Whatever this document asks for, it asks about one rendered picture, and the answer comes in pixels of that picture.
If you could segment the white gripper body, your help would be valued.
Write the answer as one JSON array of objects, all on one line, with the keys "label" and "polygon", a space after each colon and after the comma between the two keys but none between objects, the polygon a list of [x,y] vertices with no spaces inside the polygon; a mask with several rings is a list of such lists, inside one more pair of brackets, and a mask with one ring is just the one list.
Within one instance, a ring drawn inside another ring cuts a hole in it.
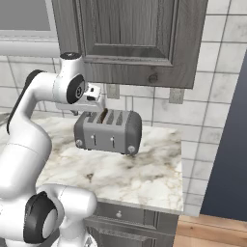
[{"label": "white gripper body", "polygon": [[87,100],[83,96],[73,104],[56,103],[56,107],[60,110],[101,112],[105,108],[105,101],[104,96],[100,96],[98,100]]}]

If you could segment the brown bread slice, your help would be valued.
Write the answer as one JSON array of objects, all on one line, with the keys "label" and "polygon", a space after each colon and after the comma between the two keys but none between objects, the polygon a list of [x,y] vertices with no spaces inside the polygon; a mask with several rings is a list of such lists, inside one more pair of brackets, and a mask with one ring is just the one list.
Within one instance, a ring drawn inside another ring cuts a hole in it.
[{"label": "brown bread slice", "polygon": [[100,114],[100,117],[99,117],[99,119],[98,119],[100,124],[103,123],[103,121],[104,121],[104,119],[105,119],[107,113],[108,113],[108,109],[105,108],[105,109],[103,110],[103,112]]}]

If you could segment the grey four-slot toaster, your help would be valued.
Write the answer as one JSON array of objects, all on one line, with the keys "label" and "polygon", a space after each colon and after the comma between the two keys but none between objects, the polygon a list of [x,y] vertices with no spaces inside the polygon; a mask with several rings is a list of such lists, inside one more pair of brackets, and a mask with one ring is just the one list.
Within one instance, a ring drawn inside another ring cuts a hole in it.
[{"label": "grey four-slot toaster", "polygon": [[[142,139],[142,119],[137,112],[108,109],[103,121],[99,123],[102,112],[83,112],[74,124],[74,141],[79,149],[110,151],[135,155]],[[111,137],[115,138],[112,148]]]}]

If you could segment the grey wooden cupboard door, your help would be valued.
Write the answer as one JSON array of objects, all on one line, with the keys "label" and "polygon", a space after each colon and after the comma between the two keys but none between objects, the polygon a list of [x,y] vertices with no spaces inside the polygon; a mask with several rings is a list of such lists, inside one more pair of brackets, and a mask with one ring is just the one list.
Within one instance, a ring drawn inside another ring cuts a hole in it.
[{"label": "grey wooden cupboard door", "polygon": [[178,0],[79,0],[88,63],[169,67]]}]

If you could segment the white framed window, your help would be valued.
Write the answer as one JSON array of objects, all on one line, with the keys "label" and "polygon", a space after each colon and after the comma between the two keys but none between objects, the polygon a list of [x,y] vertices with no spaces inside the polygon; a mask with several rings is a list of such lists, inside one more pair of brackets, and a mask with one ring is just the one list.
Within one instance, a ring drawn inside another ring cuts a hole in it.
[{"label": "white framed window", "polygon": [[0,0],[0,55],[60,56],[52,0]]}]

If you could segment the grey drawer front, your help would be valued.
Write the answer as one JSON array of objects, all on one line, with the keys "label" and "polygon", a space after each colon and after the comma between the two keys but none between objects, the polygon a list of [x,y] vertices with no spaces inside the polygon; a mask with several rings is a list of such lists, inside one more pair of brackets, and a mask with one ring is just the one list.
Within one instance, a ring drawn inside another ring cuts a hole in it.
[{"label": "grey drawer front", "polygon": [[[119,210],[122,212],[122,218],[116,216]],[[145,226],[154,227],[156,225],[156,213],[154,211],[130,206],[98,203],[95,215]]]}]

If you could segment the grey base cabinet door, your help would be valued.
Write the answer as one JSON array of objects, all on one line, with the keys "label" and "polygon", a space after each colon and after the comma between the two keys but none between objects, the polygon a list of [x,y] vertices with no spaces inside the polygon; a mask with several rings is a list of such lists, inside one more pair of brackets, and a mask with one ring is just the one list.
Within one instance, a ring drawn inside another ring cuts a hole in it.
[{"label": "grey base cabinet door", "polygon": [[156,239],[145,231],[97,220],[86,220],[98,247],[155,247]]}]

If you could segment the grey base cabinet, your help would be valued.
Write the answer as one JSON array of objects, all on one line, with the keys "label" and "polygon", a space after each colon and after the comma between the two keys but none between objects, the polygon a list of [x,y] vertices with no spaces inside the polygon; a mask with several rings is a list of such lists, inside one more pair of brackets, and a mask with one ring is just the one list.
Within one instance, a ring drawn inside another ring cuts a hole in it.
[{"label": "grey base cabinet", "polygon": [[169,214],[158,211],[155,211],[155,213],[156,213],[156,225],[154,227],[134,224],[121,220],[104,218],[104,217],[96,216],[95,214],[88,217],[87,219],[97,220],[97,221],[112,223],[112,224],[120,224],[123,227],[129,227],[129,228],[137,229],[139,231],[145,231],[149,236],[156,239],[155,247],[173,247],[174,238],[176,235],[176,230],[178,225],[178,216],[175,214]]}]

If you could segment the grey wall outlet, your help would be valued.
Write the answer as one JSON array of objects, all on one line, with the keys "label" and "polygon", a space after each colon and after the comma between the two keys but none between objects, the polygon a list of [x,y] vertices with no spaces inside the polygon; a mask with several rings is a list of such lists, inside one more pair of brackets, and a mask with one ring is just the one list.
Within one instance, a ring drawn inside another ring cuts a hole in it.
[{"label": "grey wall outlet", "polygon": [[184,89],[171,88],[169,94],[169,102],[173,104],[183,104]]},{"label": "grey wall outlet", "polygon": [[119,99],[120,98],[120,86],[117,84],[107,84],[106,93],[108,98]]}]

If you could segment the grey wooden wall cupboard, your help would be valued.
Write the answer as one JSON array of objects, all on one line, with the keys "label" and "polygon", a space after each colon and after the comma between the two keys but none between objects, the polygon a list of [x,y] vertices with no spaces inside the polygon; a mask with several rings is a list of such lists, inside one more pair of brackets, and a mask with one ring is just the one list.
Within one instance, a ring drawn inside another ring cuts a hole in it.
[{"label": "grey wooden wall cupboard", "polygon": [[[52,0],[59,48],[82,55],[86,78],[90,82],[191,89],[198,63],[206,18],[207,0],[178,0],[173,63],[169,67],[109,65],[88,63],[82,47],[79,0]],[[156,74],[158,80],[149,82]]]}]

